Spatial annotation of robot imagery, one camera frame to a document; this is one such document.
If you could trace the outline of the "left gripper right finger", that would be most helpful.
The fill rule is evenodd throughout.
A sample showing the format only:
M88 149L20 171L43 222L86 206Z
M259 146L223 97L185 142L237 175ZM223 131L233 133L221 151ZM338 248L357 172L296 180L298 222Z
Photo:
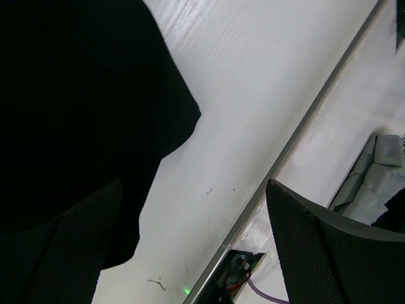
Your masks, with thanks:
M362 224L266 185L290 303L404 303L404 235Z

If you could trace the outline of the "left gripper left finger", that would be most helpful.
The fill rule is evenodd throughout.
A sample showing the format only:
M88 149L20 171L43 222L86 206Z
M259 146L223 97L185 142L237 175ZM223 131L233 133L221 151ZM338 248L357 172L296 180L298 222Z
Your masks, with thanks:
M1 233L1 303L91 303L123 186L115 180L45 224Z

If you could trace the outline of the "black skirt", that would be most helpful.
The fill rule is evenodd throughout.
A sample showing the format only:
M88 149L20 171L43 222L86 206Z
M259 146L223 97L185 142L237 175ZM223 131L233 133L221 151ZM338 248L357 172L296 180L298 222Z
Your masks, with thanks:
M1 2L1 226L123 186L104 267L131 259L161 160L201 116L143 1Z

